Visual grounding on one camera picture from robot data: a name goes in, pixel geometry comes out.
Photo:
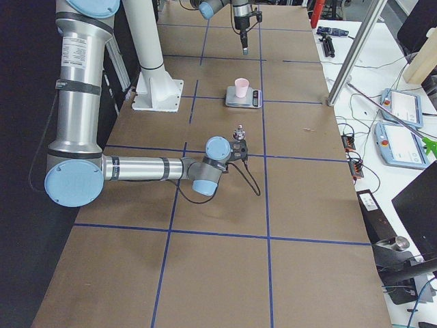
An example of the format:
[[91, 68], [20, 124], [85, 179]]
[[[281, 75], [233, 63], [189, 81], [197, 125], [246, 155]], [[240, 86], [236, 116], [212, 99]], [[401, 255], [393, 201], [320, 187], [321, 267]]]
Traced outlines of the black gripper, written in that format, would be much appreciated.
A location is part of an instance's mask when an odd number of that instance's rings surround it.
[[246, 161], [247, 153], [246, 152], [232, 152], [228, 158], [228, 162], [234, 161]]
[[249, 50], [248, 50], [248, 36], [247, 36], [247, 30], [246, 29], [241, 29], [239, 31], [239, 35], [240, 35], [240, 41], [241, 41], [241, 45], [242, 45], [242, 53], [243, 55], [248, 55], [249, 54]]

